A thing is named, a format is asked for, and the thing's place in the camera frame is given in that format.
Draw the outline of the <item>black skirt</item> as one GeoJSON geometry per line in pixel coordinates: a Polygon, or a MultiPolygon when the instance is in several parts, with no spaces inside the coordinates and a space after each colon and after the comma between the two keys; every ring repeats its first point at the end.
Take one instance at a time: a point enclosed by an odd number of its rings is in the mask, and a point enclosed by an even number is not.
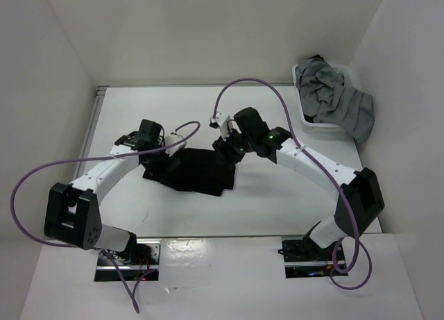
{"type": "Polygon", "coordinates": [[[184,148],[173,157],[180,165],[163,181],[156,181],[179,192],[197,192],[221,196],[224,190],[234,189],[234,164],[221,164],[215,151],[184,148]]]}

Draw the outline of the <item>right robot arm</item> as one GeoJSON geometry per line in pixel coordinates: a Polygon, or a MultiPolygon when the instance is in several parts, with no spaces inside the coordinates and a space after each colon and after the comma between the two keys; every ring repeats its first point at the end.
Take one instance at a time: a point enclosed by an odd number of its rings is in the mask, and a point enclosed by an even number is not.
{"type": "Polygon", "coordinates": [[[213,147],[226,162],[237,164],[246,153],[256,153],[299,173],[336,200],[334,214],[318,222],[302,239],[298,251],[308,258],[322,258],[328,247],[343,237],[361,236],[384,209],[374,171],[358,171],[296,144],[290,131],[269,128],[254,108],[245,108],[234,117],[217,112],[210,126],[220,132],[213,147]]]}

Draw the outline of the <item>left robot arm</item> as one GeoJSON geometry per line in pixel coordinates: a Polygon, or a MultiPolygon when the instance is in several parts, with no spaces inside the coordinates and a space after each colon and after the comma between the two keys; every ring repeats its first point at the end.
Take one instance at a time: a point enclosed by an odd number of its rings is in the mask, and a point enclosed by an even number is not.
{"type": "Polygon", "coordinates": [[[103,224],[100,204],[126,174],[151,158],[170,158],[185,145],[177,132],[162,137],[160,124],[142,120],[138,130],[114,143],[106,160],[50,189],[44,235],[84,250],[105,249],[122,264],[134,262],[142,252],[136,234],[103,224]]]}

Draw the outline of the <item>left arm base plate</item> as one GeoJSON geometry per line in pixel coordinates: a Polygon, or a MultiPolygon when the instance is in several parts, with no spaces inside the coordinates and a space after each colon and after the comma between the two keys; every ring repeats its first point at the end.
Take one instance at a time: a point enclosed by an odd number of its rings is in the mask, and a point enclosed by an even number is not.
{"type": "MultiPolygon", "coordinates": [[[[118,266],[125,281],[136,282],[140,278],[142,281],[158,280],[160,251],[160,239],[139,238],[136,249],[128,258],[125,258],[122,252],[108,251],[108,253],[118,266]]],[[[119,280],[120,277],[113,262],[100,253],[97,257],[94,281],[116,282],[119,280]]]]}

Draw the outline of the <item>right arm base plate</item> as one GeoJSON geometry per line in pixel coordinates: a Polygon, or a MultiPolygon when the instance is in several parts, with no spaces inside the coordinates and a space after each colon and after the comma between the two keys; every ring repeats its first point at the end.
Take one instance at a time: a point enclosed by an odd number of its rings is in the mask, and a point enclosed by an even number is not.
{"type": "Polygon", "coordinates": [[[334,269],[332,256],[335,243],[325,249],[305,243],[302,236],[284,237],[277,251],[284,260],[286,278],[328,277],[334,269]]]}

